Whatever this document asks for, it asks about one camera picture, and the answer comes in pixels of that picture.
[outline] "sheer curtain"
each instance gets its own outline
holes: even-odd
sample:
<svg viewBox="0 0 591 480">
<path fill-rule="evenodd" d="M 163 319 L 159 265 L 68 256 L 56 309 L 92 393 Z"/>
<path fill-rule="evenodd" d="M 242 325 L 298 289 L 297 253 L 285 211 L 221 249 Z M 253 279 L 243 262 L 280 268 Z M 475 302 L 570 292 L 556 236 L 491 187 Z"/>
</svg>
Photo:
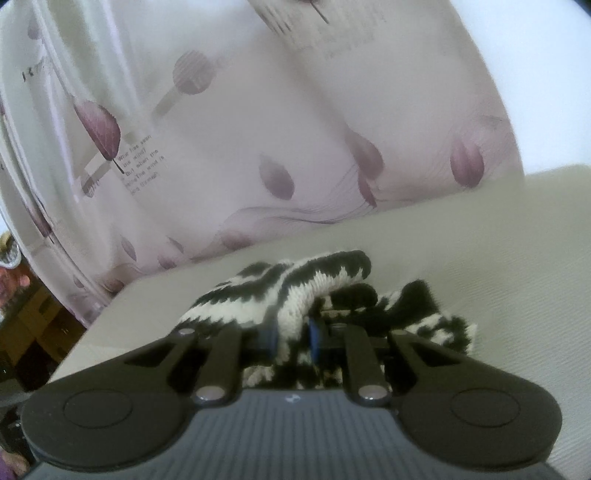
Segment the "sheer curtain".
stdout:
<svg viewBox="0 0 591 480">
<path fill-rule="evenodd" d="M 0 209 L 89 324 L 143 275 L 521 173 L 447 0 L 19 0 Z"/>
</svg>

